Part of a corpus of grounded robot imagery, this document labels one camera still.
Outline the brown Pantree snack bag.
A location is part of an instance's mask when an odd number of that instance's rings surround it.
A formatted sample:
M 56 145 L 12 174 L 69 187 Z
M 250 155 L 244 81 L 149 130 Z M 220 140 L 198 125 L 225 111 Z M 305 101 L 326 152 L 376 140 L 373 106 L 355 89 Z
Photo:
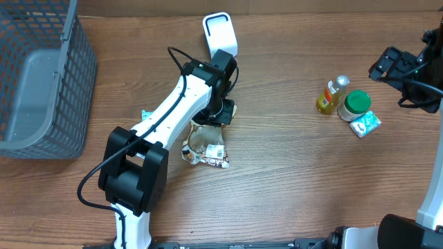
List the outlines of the brown Pantree snack bag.
M 197 124 L 191 120 L 190 133 L 181 147 L 182 159 L 191 165 L 203 163 L 218 168 L 229 168 L 230 159 L 222 136 L 224 127 L 226 124 L 214 127 Z

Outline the green lid white jar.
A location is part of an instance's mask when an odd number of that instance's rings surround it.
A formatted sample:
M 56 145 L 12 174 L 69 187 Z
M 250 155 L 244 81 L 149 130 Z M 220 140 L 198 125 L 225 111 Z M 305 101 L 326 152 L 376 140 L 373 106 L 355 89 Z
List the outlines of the green lid white jar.
M 355 90 L 339 105 L 337 113 L 342 120 L 351 122 L 362 116 L 370 106 L 370 96 L 365 91 Z

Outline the small teal tissue pack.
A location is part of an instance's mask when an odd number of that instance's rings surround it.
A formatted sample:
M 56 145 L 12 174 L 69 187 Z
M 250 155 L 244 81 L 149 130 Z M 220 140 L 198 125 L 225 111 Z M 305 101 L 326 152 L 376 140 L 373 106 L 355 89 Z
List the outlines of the small teal tissue pack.
M 360 138 L 367 136 L 381 124 L 380 119 L 372 112 L 368 111 L 350 123 L 351 130 Z

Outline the teal wet wipes pack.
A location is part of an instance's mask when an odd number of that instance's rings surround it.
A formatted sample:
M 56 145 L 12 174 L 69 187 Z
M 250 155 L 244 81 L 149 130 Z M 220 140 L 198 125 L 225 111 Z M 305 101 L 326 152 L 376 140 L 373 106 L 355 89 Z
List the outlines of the teal wet wipes pack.
M 141 111 L 141 120 L 144 121 L 148 119 L 152 115 L 151 111 L 142 110 Z

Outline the yellow oil bottle silver cap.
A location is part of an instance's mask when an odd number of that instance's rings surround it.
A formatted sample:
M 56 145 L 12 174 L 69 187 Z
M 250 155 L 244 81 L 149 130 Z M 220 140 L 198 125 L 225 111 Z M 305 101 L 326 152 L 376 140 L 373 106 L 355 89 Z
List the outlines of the yellow oil bottle silver cap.
M 317 110 L 321 114 L 331 114 L 345 95 L 349 83 L 346 75 L 339 75 L 330 80 L 316 100 Z

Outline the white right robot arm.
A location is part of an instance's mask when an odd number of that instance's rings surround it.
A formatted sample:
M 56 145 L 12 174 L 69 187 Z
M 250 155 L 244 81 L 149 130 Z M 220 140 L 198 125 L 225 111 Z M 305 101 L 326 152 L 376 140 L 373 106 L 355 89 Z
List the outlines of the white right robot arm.
M 419 33 L 435 34 L 441 28 L 441 12 L 352 13 L 326 23 L 322 42 L 330 64 L 349 75 L 354 88 L 370 93 L 383 124 L 360 139 L 335 116 L 319 120 L 323 143 L 317 157 L 327 191 L 321 201 L 325 223 L 311 239 L 314 246 L 340 248 L 346 236 L 375 230 L 383 225 L 384 214 L 392 213 L 402 224 L 392 246 L 405 248 L 434 233 L 434 225 L 413 210 L 441 188 L 442 108 L 396 107 L 396 93 L 384 79 L 398 74 L 378 64 L 391 46 L 421 55 Z

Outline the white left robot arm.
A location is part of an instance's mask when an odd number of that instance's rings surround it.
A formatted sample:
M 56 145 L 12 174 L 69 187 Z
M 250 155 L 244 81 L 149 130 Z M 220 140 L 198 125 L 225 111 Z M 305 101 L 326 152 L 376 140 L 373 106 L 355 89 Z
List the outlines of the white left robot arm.
M 209 62 L 190 58 L 179 70 L 177 85 L 147 119 L 108 137 L 98 187 L 116 215 L 113 248 L 149 248 L 150 212 L 166 186 L 170 147 L 187 124 L 231 123 L 234 56 L 217 50 Z

